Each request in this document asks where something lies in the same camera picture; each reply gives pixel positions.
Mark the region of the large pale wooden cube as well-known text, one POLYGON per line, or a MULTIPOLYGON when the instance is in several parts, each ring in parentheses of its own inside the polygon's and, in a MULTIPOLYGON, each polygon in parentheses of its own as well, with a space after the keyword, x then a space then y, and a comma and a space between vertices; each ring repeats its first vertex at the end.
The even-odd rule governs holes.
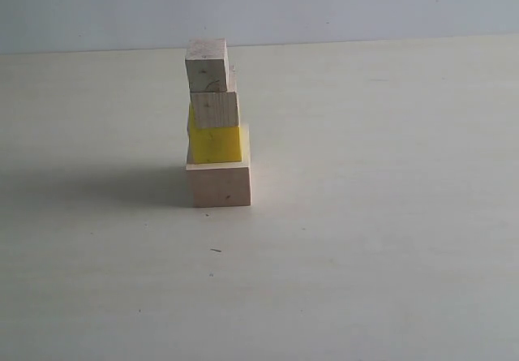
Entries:
POLYGON ((249 126, 240 128, 242 160, 195 164, 187 150, 186 172, 196 208, 251 205, 251 146, 249 126))

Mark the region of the yellow cube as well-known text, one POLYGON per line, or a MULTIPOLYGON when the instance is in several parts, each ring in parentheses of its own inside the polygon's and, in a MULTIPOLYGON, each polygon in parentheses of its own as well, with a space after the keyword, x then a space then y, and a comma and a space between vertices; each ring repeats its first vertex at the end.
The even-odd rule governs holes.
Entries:
POLYGON ((198 128, 195 112, 189 105, 187 162, 211 164, 242 162, 250 156, 249 126, 198 128))

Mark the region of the medium brown wooden cube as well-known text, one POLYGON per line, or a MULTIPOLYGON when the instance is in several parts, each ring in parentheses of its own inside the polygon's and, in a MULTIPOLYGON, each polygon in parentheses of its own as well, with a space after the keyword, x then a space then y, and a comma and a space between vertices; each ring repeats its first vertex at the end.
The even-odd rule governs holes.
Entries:
POLYGON ((194 92, 191 94, 195 124, 198 128, 238 127, 240 124, 236 68, 229 69, 226 92, 194 92))

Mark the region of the small wooden cube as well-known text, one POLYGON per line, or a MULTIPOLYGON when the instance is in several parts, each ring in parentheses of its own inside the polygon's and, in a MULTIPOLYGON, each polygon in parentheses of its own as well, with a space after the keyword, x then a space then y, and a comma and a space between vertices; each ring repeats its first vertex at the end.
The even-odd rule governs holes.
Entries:
POLYGON ((229 90, 229 59, 225 38, 189 40, 185 66, 191 93, 229 90))

